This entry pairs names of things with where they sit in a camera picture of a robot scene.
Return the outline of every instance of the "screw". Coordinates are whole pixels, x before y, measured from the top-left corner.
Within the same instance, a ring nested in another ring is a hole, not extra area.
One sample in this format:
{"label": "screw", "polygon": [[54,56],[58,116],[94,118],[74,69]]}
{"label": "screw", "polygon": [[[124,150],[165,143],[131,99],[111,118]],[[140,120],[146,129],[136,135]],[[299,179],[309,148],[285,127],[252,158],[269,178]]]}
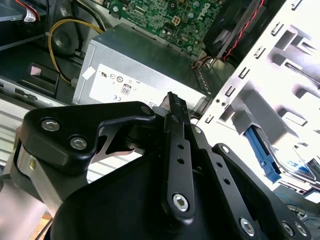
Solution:
{"label": "screw", "polygon": [[222,146],[222,150],[223,150],[226,154],[230,153],[229,149],[228,149],[226,146]]}
{"label": "screw", "polygon": [[87,147],[87,141],[84,140],[82,137],[78,137],[78,136],[73,137],[70,140],[70,144],[71,144],[71,147],[77,150],[83,150]]}
{"label": "screw", "polygon": [[245,233],[248,234],[250,237],[253,237],[255,235],[255,229],[247,219],[241,217],[240,225],[241,228],[245,231]]}
{"label": "screw", "polygon": [[201,131],[201,129],[199,127],[193,126],[193,128],[198,134],[202,133],[202,131]]}
{"label": "screw", "polygon": [[147,108],[146,106],[142,106],[142,107],[141,107],[141,110],[142,110],[145,114],[150,114],[150,113],[151,113],[150,109]]}
{"label": "screw", "polygon": [[34,170],[36,168],[37,164],[36,164],[36,160],[34,158],[31,159],[29,166],[32,170]]}
{"label": "screw", "polygon": [[189,204],[187,199],[181,194],[173,195],[173,204],[181,211],[186,212],[188,210]]}
{"label": "screw", "polygon": [[42,121],[41,127],[49,132],[55,132],[60,129],[60,124],[55,120],[47,119]]}
{"label": "screw", "polygon": [[119,11],[119,8],[117,6],[113,6],[112,10],[116,13]]}
{"label": "screw", "polygon": [[288,234],[290,236],[294,235],[294,231],[292,230],[292,228],[285,222],[282,223],[283,228],[288,232]]}
{"label": "screw", "polygon": [[306,230],[298,222],[295,222],[295,226],[303,236],[307,236]]}

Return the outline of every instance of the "cable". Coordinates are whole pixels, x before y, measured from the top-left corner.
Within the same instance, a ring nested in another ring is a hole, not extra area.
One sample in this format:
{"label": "cable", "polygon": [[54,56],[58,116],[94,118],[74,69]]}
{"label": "cable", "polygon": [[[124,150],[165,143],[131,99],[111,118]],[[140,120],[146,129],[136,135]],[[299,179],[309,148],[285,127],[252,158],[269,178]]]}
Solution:
{"label": "cable", "polygon": [[240,31],[240,34],[237,38],[237,40],[235,41],[235,43],[233,44],[233,46],[229,49],[229,51],[227,52],[227,54],[223,57],[223,60],[226,61],[227,57],[231,54],[232,50],[235,49],[240,41],[240,39],[242,38],[245,30],[247,29],[247,27],[249,26],[249,24],[251,23],[251,21],[253,19],[256,18],[260,8],[264,5],[265,0],[261,0],[259,6],[257,7],[257,9],[255,10],[254,14],[252,15],[252,17],[250,18],[250,20],[244,25],[243,29]]}
{"label": "cable", "polygon": [[32,12],[35,17],[40,20],[40,16],[38,14],[38,12],[32,7],[32,6],[29,6],[28,4],[25,4],[23,3],[22,1],[20,0],[15,0],[18,4],[20,4],[21,6],[25,7],[26,9],[28,9],[30,12]]}
{"label": "cable", "polygon": [[[75,2],[71,1],[70,2],[70,5],[71,5],[71,12],[72,12],[72,16],[74,18],[76,18],[76,8],[75,8]],[[81,30],[80,30],[80,27],[79,27],[79,23],[74,23],[74,27],[75,27],[75,31],[76,31],[76,34],[78,36],[78,48],[76,49],[76,51],[78,51],[79,53],[81,52],[82,48],[83,48],[83,44],[84,44],[84,37],[82,36],[82,33],[81,33]]]}
{"label": "cable", "polygon": [[191,65],[191,68],[192,69],[196,69],[197,68],[197,64],[198,64],[198,62],[200,62],[200,61],[205,61],[205,60],[207,60],[207,59],[210,59],[211,58],[211,56],[204,56],[203,58],[201,58],[200,59],[200,57],[198,57],[198,59]]}
{"label": "cable", "polygon": [[96,21],[98,26],[101,28],[101,30],[106,31],[107,28],[104,24],[104,21],[101,19],[101,17],[96,13],[94,9],[92,9],[88,4],[84,3],[81,0],[72,0],[78,7],[82,8],[86,12],[88,12]]}
{"label": "cable", "polygon": [[46,225],[44,226],[44,228],[39,232],[38,236],[36,236],[36,238],[34,240],[39,240],[41,238],[41,236],[45,233],[45,231],[50,227],[50,225],[52,224],[53,218],[51,218]]}
{"label": "cable", "polygon": [[53,65],[55,67],[55,69],[60,73],[60,76],[61,78],[68,84],[71,84],[71,80],[68,79],[62,72],[61,68],[59,67],[58,63],[57,63],[57,60],[55,58],[55,55],[54,55],[54,51],[53,51],[53,47],[52,47],[52,37],[54,35],[54,32],[55,30],[65,24],[65,23],[79,23],[79,24],[83,24],[85,26],[88,26],[90,28],[92,28],[93,30],[95,30],[96,32],[98,32],[99,34],[102,34],[104,31],[101,30],[100,28],[98,28],[97,26],[89,23],[89,22],[86,22],[86,21],[83,21],[81,19],[78,19],[78,18],[63,18],[59,21],[57,21],[53,26],[52,28],[50,29],[49,31],[49,37],[48,37],[48,48],[49,48],[49,53],[50,53],[50,57],[52,59],[52,62],[53,62]]}
{"label": "cable", "polygon": [[46,24],[50,14],[50,3],[49,0],[45,0],[45,20],[44,23]]}

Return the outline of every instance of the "power supply label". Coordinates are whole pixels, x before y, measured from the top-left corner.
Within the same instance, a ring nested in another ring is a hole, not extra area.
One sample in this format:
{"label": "power supply label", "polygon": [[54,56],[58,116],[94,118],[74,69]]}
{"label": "power supply label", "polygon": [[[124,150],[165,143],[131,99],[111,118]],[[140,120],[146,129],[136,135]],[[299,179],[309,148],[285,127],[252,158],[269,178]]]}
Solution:
{"label": "power supply label", "polygon": [[166,94],[100,64],[92,84],[90,98],[102,103],[140,101],[152,108],[159,106]]}

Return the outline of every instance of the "motherboard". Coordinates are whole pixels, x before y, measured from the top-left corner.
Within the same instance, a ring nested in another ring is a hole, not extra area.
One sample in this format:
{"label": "motherboard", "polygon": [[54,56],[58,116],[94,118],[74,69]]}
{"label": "motherboard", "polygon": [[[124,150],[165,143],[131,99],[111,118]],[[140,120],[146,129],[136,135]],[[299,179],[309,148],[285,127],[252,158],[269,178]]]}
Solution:
{"label": "motherboard", "polygon": [[222,0],[108,0],[102,5],[121,18],[198,56],[202,52],[203,39],[218,16],[223,2]]}

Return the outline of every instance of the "red cable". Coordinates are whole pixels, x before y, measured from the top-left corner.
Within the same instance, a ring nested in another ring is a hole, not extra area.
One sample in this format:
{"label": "red cable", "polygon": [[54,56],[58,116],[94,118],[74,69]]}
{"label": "red cable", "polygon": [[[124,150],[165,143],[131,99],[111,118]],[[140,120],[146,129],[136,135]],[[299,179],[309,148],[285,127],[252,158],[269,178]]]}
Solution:
{"label": "red cable", "polygon": [[235,41],[235,43],[233,44],[232,48],[229,49],[229,51],[227,52],[227,54],[223,57],[223,60],[226,61],[227,57],[231,54],[232,50],[236,48],[236,46],[239,43],[239,40],[241,39],[242,35],[244,34],[245,30],[247,29],[247,27],[249,26],[249,24],[251,23],[251,21],[253,19],[256,18],[260,8],[263,6],[263,4],[265,3],[265,0],[261,0],[260,5],[258,6],[258,8],[255,10],[254,14],[252,15],[252,17],[250,18],[250,20],[244,25],[243,29],[241,30],[237,40]]}
{"label": "red cable", "polygon": [[25,7],[26,9],[30,10],[37,18],[38,20],[40,20],[40,16],[37,13],[37,11],[35,9],[33,9],[31,6],[24,4],[23,2],[21,2],[20,0],[15,0],[18,4],[20,4],[21,6]]}

